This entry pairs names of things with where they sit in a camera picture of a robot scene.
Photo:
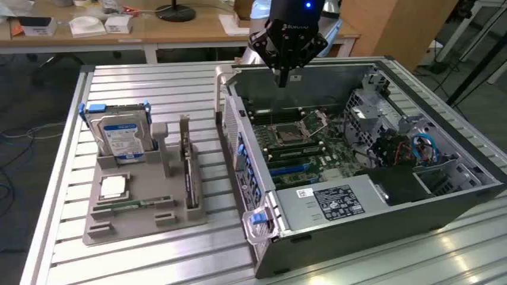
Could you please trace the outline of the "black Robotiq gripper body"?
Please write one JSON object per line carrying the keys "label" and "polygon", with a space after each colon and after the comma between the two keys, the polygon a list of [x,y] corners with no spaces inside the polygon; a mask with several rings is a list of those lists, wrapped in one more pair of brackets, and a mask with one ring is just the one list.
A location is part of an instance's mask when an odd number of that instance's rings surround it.
{"label": "black Robotiq gripper body", "polygon": [[266,29],[270,38],[280,53],[283,70],[283,41],[286,36],[295,31],[319,32],[319,20],[323,10],[323,1],[283,1],[271,2],[270,17]]}

